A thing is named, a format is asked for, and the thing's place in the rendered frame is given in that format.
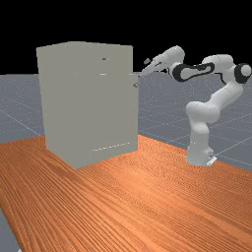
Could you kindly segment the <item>pale grey cabinet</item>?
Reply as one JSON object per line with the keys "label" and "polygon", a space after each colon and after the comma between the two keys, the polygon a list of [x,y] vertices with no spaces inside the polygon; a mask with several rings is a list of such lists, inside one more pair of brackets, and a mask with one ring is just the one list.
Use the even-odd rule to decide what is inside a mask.
{"label": "pale grey cabinet", "polygon": [[36,50],[45,144],[75,168],[138,150],[131,45],[69,41]]}

